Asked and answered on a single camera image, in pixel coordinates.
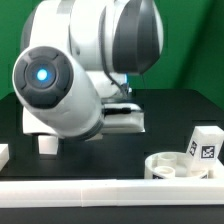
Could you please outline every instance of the blue light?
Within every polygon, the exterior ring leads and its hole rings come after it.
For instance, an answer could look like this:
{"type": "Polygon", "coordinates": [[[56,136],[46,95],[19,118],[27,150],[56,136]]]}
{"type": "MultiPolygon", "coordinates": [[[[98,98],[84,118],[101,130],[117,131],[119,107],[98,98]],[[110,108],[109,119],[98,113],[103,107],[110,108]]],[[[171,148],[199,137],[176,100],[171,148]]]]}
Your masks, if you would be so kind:
{"type": "Polygon", "coordinates": [[[37,72],[37,79],[39,81],[45,81],[47,79],[47,71],[45,69],[40,69],[37,72]]]}
{"type": "Polygon", "coordinates": [[[128,74],[125,74],[125,81],[124,83],[128,83],[128,74]]]}

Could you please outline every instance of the white cylindrical container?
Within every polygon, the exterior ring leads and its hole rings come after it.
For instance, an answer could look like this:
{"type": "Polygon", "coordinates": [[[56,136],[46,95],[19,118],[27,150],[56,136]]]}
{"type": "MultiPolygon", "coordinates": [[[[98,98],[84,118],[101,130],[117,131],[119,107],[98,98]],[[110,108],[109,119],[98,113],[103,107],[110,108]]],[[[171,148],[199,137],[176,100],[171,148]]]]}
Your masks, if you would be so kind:
{"type": "Polygon", "coordinates": [[[176,168],[177,155],[173,152],[159,153],[157,158],[157,166],[169,166],[176,168]]]}
{"type": "Polygon", "coordinates": [[[187,178],[190,179],[208,179],[208,170],[188,171],[187,178]]]}
{"type": "Polygon", "coordinates": [[[152,179],[172,179],[175,178],[175,169],[170,166],[155,167],[152,179]]]}
{"type": "Polygon", "coordinates": [[[149,156],[145,160],[145,174],[144,179],[152,179],[153,169],[157,166],[157,154],[149,156]]]}

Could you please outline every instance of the green wall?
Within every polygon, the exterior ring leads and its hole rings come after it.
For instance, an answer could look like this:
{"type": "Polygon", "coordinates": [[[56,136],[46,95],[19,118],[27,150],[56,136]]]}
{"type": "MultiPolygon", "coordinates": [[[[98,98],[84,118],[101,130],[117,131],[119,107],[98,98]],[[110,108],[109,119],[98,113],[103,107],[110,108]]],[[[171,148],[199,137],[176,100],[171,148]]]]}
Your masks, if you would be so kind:
{"type": "Polygon", "coordinates": [[[20,51],[20,36],[30,12],[41,0],[1,0],[0,98],[13,91],[12,69],[20,51]]]}
{"type": "MultiPolygon", "coordinates": [[[[224,109],[224,1],[155,0],[165,33],[160,60],[133,88],[195,89],[224,109]]],[[[0,4],[0,98],[13,91],[11,74],[23,24],[41,0],[0,4]]]]}

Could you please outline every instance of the white block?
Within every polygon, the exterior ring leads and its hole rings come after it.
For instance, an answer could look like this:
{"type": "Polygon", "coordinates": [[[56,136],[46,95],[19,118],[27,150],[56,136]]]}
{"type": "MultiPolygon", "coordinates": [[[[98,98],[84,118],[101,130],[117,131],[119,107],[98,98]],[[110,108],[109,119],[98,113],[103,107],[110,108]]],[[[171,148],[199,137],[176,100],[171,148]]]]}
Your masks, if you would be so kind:
{"type": "Polygon", "coordinates": [[[223,180],[211,179],[118,181],[118,206],[224,204],[223,189],[223,180]]]}
{"type": "Polygon", "coordinates": [[[0,208],[82,206],[82,181],[0,182],[0,208]]]}
{"type": "Polygon", "coordinates": [[[57,155],[58,138],[55,136],[38,136],[38,145],[40,154],[57,155]]]}
{"type": "Polygon", "coordinates": [[[82,188],[82,206],[116,206],[117,181],[84,181],[82,188]]]}
{"type": "Polygon", "coordinates": [[[215,165],[224,140],[224,131],[217,126],[196,126],[187,148],[187,168],[209,170],[215,165]]]}
{"type": "Polygon", "coordinates": [[[9,147],[7,144],[0,144],[0,171],[9,161],[9,147]]]}

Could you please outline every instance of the black square marking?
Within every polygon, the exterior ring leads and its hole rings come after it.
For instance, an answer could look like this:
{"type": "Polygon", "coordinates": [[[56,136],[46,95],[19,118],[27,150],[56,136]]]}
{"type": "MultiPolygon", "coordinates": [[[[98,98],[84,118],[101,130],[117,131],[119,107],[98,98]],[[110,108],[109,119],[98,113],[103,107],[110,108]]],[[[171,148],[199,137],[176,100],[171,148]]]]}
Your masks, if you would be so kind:
{"type": "Polygon", "coordinates": [[[191,148],[189,150],[189,152],[192,156],[194,156],[197,146],[198,146],[197,143],[195,141],[193,141],[191,144],[191,148]]]}
{"type": "Polygon", "coordinates": [[[215,158],[215,146],[202,146],[201,158],[202,159],[214,159],[215,158]]]}
{"type": "Polygon", "coordinates": [[[208,175],[204,175],[201,179],[208,179],[208,175]]]}
{"type": "Polygon", "coordinates": [[[152,175],[152,179],[157,179],[157,180],[158,180],[158,179],[164,179],[164,178],[162,178],[162,177],[160,177],[160,176],[157,176],[157,175],[153,174],[153,175],[152,175]]]}

